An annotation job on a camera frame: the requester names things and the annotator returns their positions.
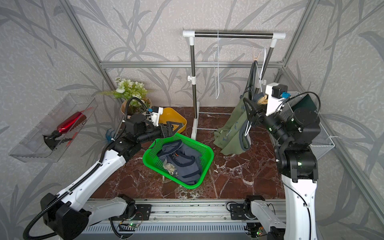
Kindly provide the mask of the wooden clothespin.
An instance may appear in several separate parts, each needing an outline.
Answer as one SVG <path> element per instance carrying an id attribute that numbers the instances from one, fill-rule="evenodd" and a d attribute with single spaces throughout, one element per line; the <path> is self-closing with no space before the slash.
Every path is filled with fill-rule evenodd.
<path id="1" fill-rule="evenodd" d="M 258 99 L 257 104 L 258 105 L 267 105 L 268 104 L 268 96 L 264 95 L 263 97 Z"/>
<path id="2" fill-rule="evenodd" d="M 263 51 L 256 51 L 255 48 L 253 48 L 253 61 L 258 61 L 260 58 L 260 55 Z"/>

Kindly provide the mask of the green tank top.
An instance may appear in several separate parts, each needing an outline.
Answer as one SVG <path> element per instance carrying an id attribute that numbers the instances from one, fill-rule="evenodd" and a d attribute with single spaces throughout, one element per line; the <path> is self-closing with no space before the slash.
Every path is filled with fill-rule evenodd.
<path id="1" fill-rule="evenodd" d="M 249 131 L 252 126 L 248 122 L 244 99 L 257 102 L 263 96 L 263 94 L 256 94 L 256 88 L 259 86 L 258 81 L 258 62 L 254 61 L 246 89 L 241 95 L 239 103 L 232 111 L 225 125 L 214 133 L 214 145 L 221 148 L 221 154 L 225 156 L 240 155 L 251 148 Z"/>

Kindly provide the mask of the white wire hanger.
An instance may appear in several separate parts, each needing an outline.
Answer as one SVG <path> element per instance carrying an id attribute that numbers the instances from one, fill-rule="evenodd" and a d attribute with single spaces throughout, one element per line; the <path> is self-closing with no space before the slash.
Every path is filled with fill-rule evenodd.
<path id="1" fill-rule="evenodd" d="M 217 100 L 220 96 L 220 34 L 219 31 L 217 31 L 217 51 L 216 51 L 216 61 L 214 70 L 216 70 L 215 75 L 215 99 Z"/>
<path id="2" fill-rule="evenodd" d="M 263 52 L 264 52 L 264 59 L 266 59 L 266 48 L 263 48 Z M 262 64 L 262 68 L 261 68 L 261 70 L 259 71 L 259 70 L 258 70 L 258 63 L 256 63 L 256 74 L 258 74 L 259 88 L 260 88 L 260 90 L 261 90 L 263 96 L 265 95 L 265 94 L 263 93 L 263 88 L 262 88 L 262 83 L 263 83 L 263 77 L 262 77 L 262 75 L 263 75 L 263 70 L 264 70 L 264 68 L 265 68 L 265 63 Z M 246 123 L 247 123 L 247 126 L 245 127 L 244 137 L 246 137 L 246 136 L 249 134 L 249 131 L 250 131 L 250 129 L 251 129 L 251 126 L 248 127 L 248 125 L 249 125 L 249 121 L 246 121 Z"/>

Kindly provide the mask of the navy blue tank top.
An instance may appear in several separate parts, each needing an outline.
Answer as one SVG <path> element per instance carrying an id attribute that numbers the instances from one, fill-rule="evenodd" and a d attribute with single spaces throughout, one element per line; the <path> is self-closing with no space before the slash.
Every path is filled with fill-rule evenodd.
<path id="1" fill-rule="evenodd" d="M 181 140 L 164 144 L 157 153 L 157 157 L 163 162 L 163 168 L 172 177 L 190 186 L 197 184 L 202 176 L 201 156 L 200 152 Z"/>

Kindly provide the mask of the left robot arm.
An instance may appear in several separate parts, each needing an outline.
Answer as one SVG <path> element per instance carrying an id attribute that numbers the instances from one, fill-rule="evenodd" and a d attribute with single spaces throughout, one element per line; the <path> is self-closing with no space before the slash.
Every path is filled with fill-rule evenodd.
<path id="1" fill-rule="evenodd" d="M 159 122 L 163 109 L 152 107 L 146 113 L 123 118 L 123 129 L 102 151 L 96 163 L 76 181 L 58 194 L 47 194 L 42 199 L 42 211 L 26 226 L 25 240 L 45 240 L 60 236 L 73 240 L 90 225 L 90 211 L 84 206 L 93 193 L 116 170 L 124 166 L 142 149 L 142 144 L 174 136 L 182 123 Z"/>

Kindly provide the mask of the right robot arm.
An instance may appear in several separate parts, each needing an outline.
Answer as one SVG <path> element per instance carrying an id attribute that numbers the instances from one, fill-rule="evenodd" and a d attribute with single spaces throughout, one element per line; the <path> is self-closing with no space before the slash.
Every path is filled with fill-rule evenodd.
<path id="1" fill-rule="evenodd" d="M 284 120 L 279 111 L 294 98 L 282 93 L 278 106 L 267 114 L 268 101 L 263 94 L 243 97 L 246 120 L 262 125 L 275 139 L 275 157 L 285 187 L 286 221 L 281 221 L 261 196 L 247 196 L 244 214 L 258 220 L 268 240 L 316 240 L 315 195 L 319 179 L 318 161 L 310 144 L 320 134 L 321 104 L 297 108 Z"/>

